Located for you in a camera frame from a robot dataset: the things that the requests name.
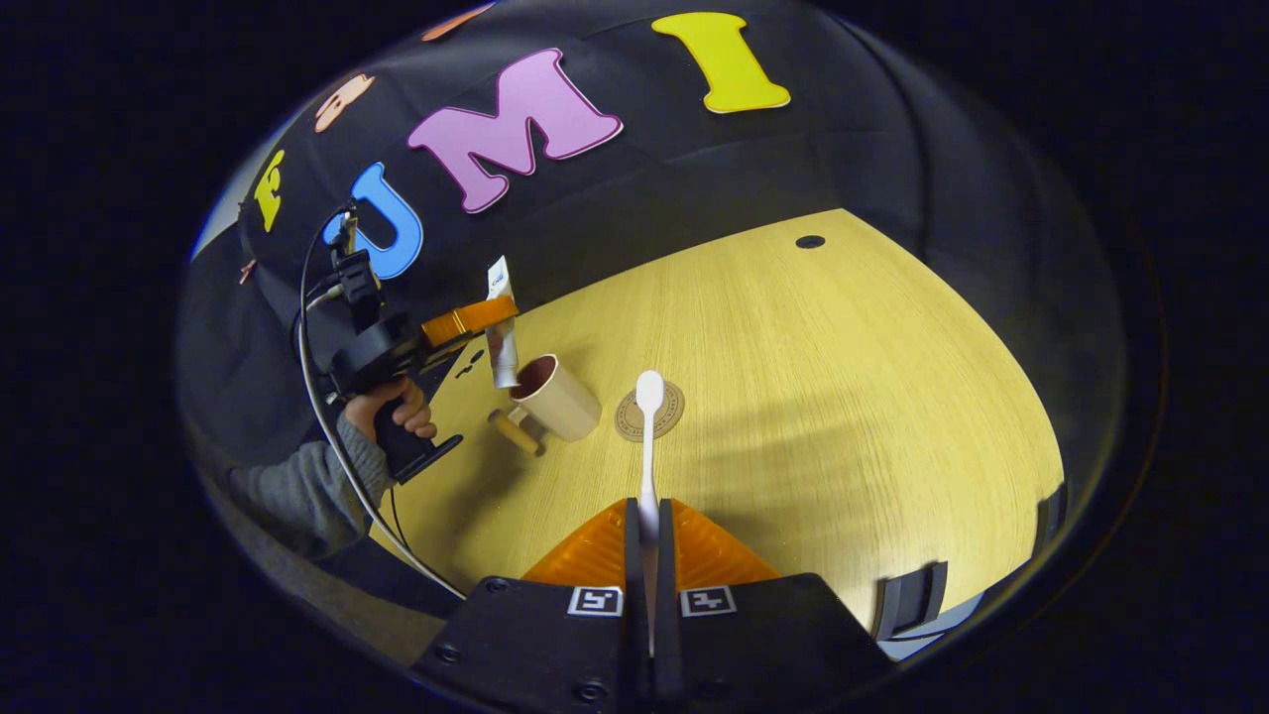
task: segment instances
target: cork coaster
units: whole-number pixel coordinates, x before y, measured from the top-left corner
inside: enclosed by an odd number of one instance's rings
[[[683,391],[674,383],[665,383],[665,402],[656,411],[652,419],[652,439],[660,439],[665,432],[674,429],[683,417]],[[617,406],[617,415],[613,420],[617,434],[626,441],[643,441],[643,411],[634,405],[634,392],[622,399]]]

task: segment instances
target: light wood tabletop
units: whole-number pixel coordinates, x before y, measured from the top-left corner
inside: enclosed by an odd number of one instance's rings
[[[824,243],[798,247],[806,235]],[[546,436],[530,457],[486,422],[510,401],[487,351],[472,364],[485,340],[464,347],[431,403],[438,443],[464,440],[396,495],[411,548],[463,590],[523,576],[638,495],[641,445],[613,417],[648,369],[685,398],[656,441],[657,495],[783,574],[819,573],[869,632],[882,578],[947,561],[948,610],[1025,563],[1037,505],[1062,482],[1048,417],[1008,347],[843,209],[596,282],[520,315],[515,339],[522,365],[557,353],[604,412],[584,440]]]

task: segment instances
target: blue letter u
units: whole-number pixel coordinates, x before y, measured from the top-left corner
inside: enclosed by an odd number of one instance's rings
[[[396,240],[388,247],[371,242],[362,228],[357,228],[357,247],[371,252],[371,268],[381,279],[395,278],[405,271],[423,249],[423,222],[401,195],[383,180],[383,164],[374,162],[353,181],[353,198],[374,205],[396,230]],[[322,228],[327,243],[339,232],[339,216]]]

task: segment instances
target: person's hand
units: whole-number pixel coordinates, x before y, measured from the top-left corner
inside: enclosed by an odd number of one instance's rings
[[[423,391],[414,384],[410,378],[400,378],[390,383],[381,384],[368,394],[359,394],[349,401],[344,408],[344,419],[357,427],[371,444],[378,444],[374,435],[374,416],[385,405],[397,397],[405,405],[392,412],[392,421],[401,425],[406,431],[414,432],[419,439],[433,439],[437,436],[437,425],[431,424],[431,408],[423,398]]]

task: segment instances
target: white plastic spoon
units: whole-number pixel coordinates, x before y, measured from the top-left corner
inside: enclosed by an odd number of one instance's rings
[[[652,482],[652,424],[665,402],[665,380],[648,370],[634,383],[634,405],[643,412],[643,483],[638,493],[640,552],[643,559],[643,592],[647,597],[647,653],[655,654],[652,621],[656,615],[656,548],[661,519]]]

